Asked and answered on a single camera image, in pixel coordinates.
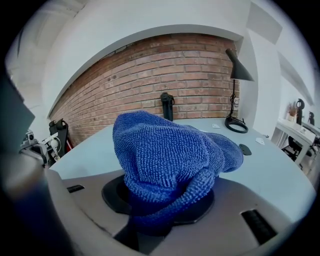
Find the black desk lamp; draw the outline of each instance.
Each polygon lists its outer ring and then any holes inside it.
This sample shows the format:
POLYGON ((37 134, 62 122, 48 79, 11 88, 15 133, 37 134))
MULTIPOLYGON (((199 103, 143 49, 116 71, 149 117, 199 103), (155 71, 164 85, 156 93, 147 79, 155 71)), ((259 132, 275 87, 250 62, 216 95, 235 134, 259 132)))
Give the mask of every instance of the black desk lamp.
POLYGON ((237 56, 231 51, 231 49, 225 50, 226 55, 228 55, 229 59, 232 61, 232 72, 230 78, 233 79, 233 91, 232 95, 230 97, 231 101, 231 110, 230 114, 227 116, 227 118, 224 121, 224 125, 231 131, 234 131, 236 133, 240 134, 246 134, 248 132, 248 127, 246 126, 245 121, 242 119, 239 120, 232 116, 234 112, 234 105, 235 105, 235 87, 236 87, 236 79, 237 80, 247 80, 247 81, 254 81, 252 76, 249 74, 249 72, 246 70, 244 65, 241 64, 241 62, 238 60, 237 56), (238 130, 230 125, 240 126, 244 128, 244 130, 238 130))

